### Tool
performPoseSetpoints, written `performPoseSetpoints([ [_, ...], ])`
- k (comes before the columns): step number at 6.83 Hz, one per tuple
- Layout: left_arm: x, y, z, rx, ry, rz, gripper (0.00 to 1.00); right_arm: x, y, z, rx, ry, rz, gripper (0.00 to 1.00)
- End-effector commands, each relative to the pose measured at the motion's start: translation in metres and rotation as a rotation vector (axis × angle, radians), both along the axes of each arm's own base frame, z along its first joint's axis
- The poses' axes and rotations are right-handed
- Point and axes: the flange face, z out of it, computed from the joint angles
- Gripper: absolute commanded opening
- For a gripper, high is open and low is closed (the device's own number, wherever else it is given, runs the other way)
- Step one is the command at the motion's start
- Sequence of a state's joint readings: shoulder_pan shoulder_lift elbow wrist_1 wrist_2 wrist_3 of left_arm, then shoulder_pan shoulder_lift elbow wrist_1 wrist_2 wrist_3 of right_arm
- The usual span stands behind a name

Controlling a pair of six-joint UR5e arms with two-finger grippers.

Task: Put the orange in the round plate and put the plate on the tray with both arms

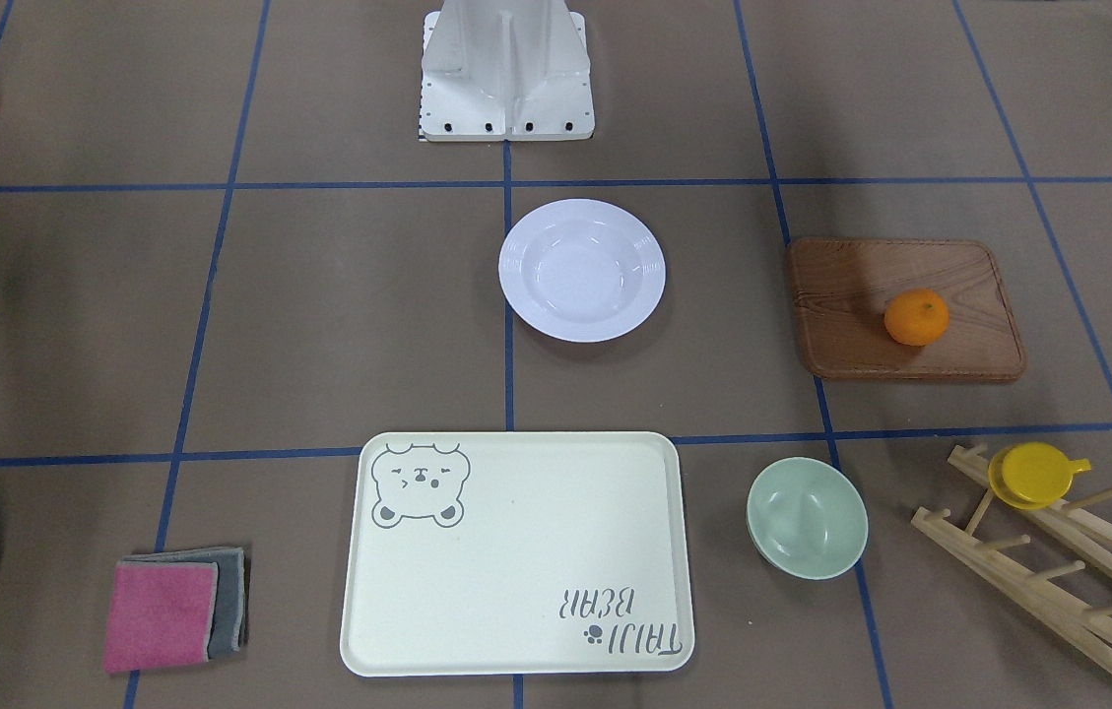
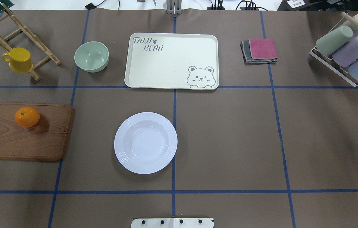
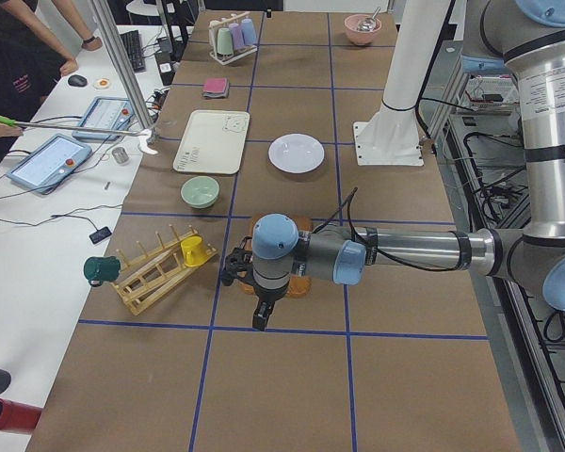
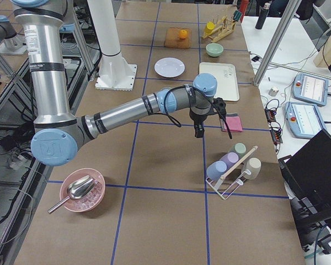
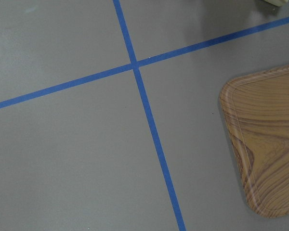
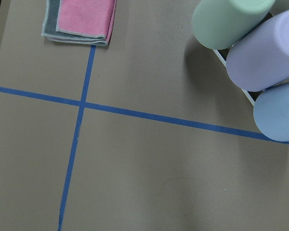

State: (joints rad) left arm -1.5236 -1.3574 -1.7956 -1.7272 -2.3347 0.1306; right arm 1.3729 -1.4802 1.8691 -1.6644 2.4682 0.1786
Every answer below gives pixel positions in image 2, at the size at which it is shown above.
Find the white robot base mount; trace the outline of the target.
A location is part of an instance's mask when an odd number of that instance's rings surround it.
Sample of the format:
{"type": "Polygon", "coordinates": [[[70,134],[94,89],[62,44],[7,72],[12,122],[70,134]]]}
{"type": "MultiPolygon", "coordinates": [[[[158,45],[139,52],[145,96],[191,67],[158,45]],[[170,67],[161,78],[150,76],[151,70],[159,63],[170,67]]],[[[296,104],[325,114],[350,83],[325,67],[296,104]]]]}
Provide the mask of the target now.
{"type": "Polygon", "coordinates": [[[213,218],[141,218],[131,228],[214,228],[213,218]]]}

